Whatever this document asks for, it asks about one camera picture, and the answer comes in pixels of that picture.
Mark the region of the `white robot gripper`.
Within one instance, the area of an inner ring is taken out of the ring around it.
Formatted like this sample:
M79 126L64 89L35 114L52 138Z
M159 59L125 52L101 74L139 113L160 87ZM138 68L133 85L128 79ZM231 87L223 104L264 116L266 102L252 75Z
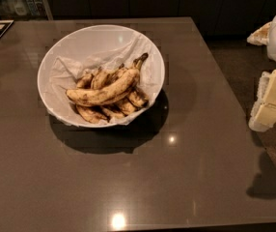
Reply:
M268 57L276 62L276 15L247 38L247 43L267 45ZM263 72L259 80L257 100L248 123L252 131L265 132L276 124L276 70Z

